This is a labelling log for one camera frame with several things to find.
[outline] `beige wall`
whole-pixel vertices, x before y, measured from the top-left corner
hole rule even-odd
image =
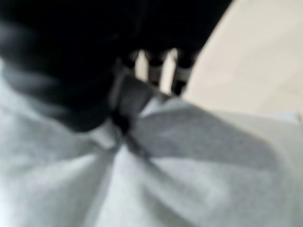
[[[167,59],[166,92],[173,65]],[[236,0],[203,49],[185,99],[216,110],[303,113],[303,1]]]

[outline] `white floor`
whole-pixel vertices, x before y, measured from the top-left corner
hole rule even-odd
[[[144,77],[146,63],[138,63]],[[163,91],[173,67],[167,59]],[[196,63],[185,99],[216,110],[303,113],[303,1],[234,1]]]

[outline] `gray fabric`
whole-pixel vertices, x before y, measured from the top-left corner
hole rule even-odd
[[[33,113],[0,80],[0,226],[299,227],[300,125],[208,113],[126,78],[116,152]]]

